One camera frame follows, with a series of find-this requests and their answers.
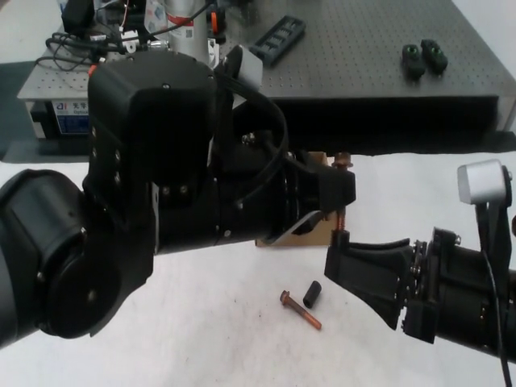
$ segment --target bolt head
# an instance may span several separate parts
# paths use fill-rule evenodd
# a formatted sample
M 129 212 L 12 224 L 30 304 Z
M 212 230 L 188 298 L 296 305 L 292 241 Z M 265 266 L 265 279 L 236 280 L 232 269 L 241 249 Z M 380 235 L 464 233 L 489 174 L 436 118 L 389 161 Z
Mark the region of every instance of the bolt head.
M 280 301 L 283 305 L 286 305 L 286 303 L 289 301 L 290 298 L 290 292 L 287 292 L 286 290 L 283 290 L 280 296 Z
M 336 168 L 351 168 L 353 166 L 352 155 L 347 152 L 337 153 L 331 166 Z
M 91 289 L 89 292 L 88 292 L 88 296 L 86 298 L 86 301 L 89 303 L 89 304 L 93 304 L 95 301 L 97 300 L 97 292 L 93 289 Z

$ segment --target copper bolt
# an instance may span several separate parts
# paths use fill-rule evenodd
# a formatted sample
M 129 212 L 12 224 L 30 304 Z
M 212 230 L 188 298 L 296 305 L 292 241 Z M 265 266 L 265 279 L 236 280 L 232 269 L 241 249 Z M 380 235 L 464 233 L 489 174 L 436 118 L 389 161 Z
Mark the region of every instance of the copper bolt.
M 352 155 L 347 152 L 337 153 L 335 155 L 335 161 L 331 166 L 345 170 L 351 168 L 353 166 Z M 337 212 L 337 223 L 335 229 L 338 231 L 344 231 L 346 229 L 346 207 L 344 207 L 342 211 Z
M 286 290 L 283 290 L 283 293 L 281 293 L 280 301 L 283 304 L 283 306 L 287 305 L 290 306 L 292 309 L 296 311 L 301 317 L 303 317 L 312 327 L 314 327 L 317 330 L 321 330 L 321 327 L 323 325 L 310 313 L 308 313 L 305 308 L 303 308 L 301 305 L 299 305 L 297 302 L 295 302 L 292 298 L 290 298 L 290 292 L 287 292 Z

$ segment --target wire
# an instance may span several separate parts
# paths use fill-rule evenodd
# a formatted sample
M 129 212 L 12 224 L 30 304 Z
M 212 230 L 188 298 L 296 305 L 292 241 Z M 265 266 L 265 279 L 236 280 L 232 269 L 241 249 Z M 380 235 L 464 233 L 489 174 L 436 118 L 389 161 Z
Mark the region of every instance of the wire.
M 208 9 L 209 6 L 211 6 L 213 3 L 215 3 L 217 0 L 210 0 L 209 2 L 207 2 L 204 6 L 202 6 L 201 8 L 199 8 L 199 10 L 197 12 L 195 12 L 192 16 L 190 16 L 189 18 L 187 19 L 184 19 L 182 22 L 180 22 L 179 24 L 176 24 L 175 26 L 172 26 L 172 27 L 169 27 L 169 28 L 165 28 L 163 30 L 160 30 L 160 31 L 156 31 L 156 32 L 149 32 L 147 34 L 143 34 L 141 36 L 139 36 L 139 38 L 141 40 L 149 40 L 155 36 L 158 36 L 158 35 L 161 35 L 161 34 L 164 34 L 166 32 L 170 32 L 170 31 L 174 31 L 178 28 L 181 28 L 181 27 L 184 27 L 186 24 L 188 23 L 191 23 L 195 18 L 197 18 L 202 12 L 204 12 L 205 10 Z M 125 38 L 125 39 L 118 39 L 118 40 L 113 40 L 113 43 L 122 43 L 122 42 L 129 42 L 131 40 L 134 40 L 135 38 Z
M 280 108 L 263 94 L 248 88 L 243 83 L 227 76 L 226 74 L 215 73 L 215 75 L 217 77 L 217 81 L 222 86 L 226 87 L 233 93 L 238 94 L 240 97 L 245 98 L 249 103 L 258 107 L 264 113 L 269 114 L 277 121 L 278 126 L 280 127 L 280 129 L 277 130 L 277 132 L 279 132 L 281 135 L 279 147 L 274 148 L 272 146 L 266 146 L 267 150 L 273 154 L 271 160 L 249 182 L 243 185 L 243 187 L 240 189 L 239 195 L 237 195 L 239 196 L 237 202 L 244 201 L 252 196 L 255 192 L 257 192 L 263 184 L 268 182 L 281 167 L 283 162 L 283 155 L 286 154 L 289 147 L 287 122 Z
M 84 66 L 90 66 L 92 65 L 91 63 L 86 63 L 85 61 L 87 60 L 88 58 L 84 58 L 82 60 L 75 60 L 75 59 L 72 59 L 72 58 L 66 58 L 64 56 L 42 56 L 38 59 L 35 60 L 35 65 L 39 65 L 40 62 L 43 62 L 43 61 L 46 61 L 46 60 L 53 60 L 53 61 L 61 61 L 61 62 L 67 62 L 67 63 L 74 63 L 75 66 L 73 66 L 71 69 L 63 69 L 61 68 L 58 64 L 56 64 L 58 67 L 60 67 L 60 70 L 61 71 L 73 71 L 74 69 L 76 69 L 77 67 L 81 66 L 81 65 L 84 65 Z
M 122 24 L 120 24 L 120 28 L 124 28 L 125 25 L 126 25 L 126 21 L 127 21 L 127 11 L 129 10 L 129 1 L 130 0 L 127 0 L 126 2 L 126 10 L 125 12 L 123 13 L 123 21 L 122 21 Z
M 506 383 L 507 387 L 512 387 L 513 383 L 510 379 L 510 372 L 509 372 L 509 365 L 507 364 L 507 355 L 506 351 L 503 347 L 503 330 L 501 328 L 501 311 L 500 311 L 500 300 L 498 299 L 498 291 L 497 291 L 497 284 L 494 280 L 493 275 L 493 268 L 491 267 L 491 263 L 489 262 L 489 258 L 487 257 L 487 254 L 485 251 L 484 253 L 484 259 L 485 264 L 487 264 L 487 269 L 489 271 L 489 278 L 491 279 L 491 286 L 493 287 L 493 296 L 494 296 L 494 306 L 497 312 L 497 331 L 498 331 L 498 355 L 500 356 L 501 361 L 501 371 L 503 373 L 503 379 Z
M 106 4 L 102 4 L 102 6 L 100 6 L 97 10 L 104 10 L 108 6 L 113 6 L 114 4 L 117 4 L 119 2 L 120 2 L 120 0 L 112 0 L 111 2 L 107 2 Z

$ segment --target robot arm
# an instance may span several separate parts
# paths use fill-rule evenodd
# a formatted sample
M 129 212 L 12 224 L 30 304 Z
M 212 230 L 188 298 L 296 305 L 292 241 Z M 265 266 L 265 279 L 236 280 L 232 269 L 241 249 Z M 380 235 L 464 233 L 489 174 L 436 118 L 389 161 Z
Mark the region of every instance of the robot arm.
M 352 173 L 287 152 L 281 111 L 237 81 L 252 84 L 249 61 L 236 48 L 212 71 L 141 52 L 94 72 L 83 190 L 31 170 L 0 190 L 0 347 L 37 330 L 95 334 L 151 276 L 155 254 L 271 243 L 353 202 Z M 233 93 L 267 127 L 233 125 Z
M 335 231 L 325 274 L 370 305 L 392 329 L 434 343 L 439 336 L 516 361 L 516 276 L 509 270 L 507 208 L 510 173 L 498 160 L 458 170 L 459 195 L 472 204 L 480 251 L 460 246 L 451 231 L 434 229 L 431 242 L 352 243 Z

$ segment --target white tablecloth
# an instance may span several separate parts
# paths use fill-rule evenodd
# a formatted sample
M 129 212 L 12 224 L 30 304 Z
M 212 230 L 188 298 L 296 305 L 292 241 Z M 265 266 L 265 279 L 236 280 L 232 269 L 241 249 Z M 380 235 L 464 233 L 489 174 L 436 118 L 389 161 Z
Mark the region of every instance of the white tablecloth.
M 516 176 L 516 152 L 354 156 L 357 201 L 347 210 L 353 240 L 428 240 L 437 226 L 460 234 L 462 246 L 478 248 L 474 209 L 459 202 L 456 169 L 494 157 Z M 56 169 L 77 184 L 87 171 L 85 164 L 0 164 L 0 183 L 27 167 Z M 497 358 L 391 331 L 323 276 L 325 257 L 325 248 L 255 248 L 253 242 L 159 256 L 148 283 L 95 337 L 36 333 L 0 351 L 0 384 L 502 385 Z M 321 331 L 279 301 L 283 289 L 301 301 L 312 280 L 323 287 L 314 308 Z

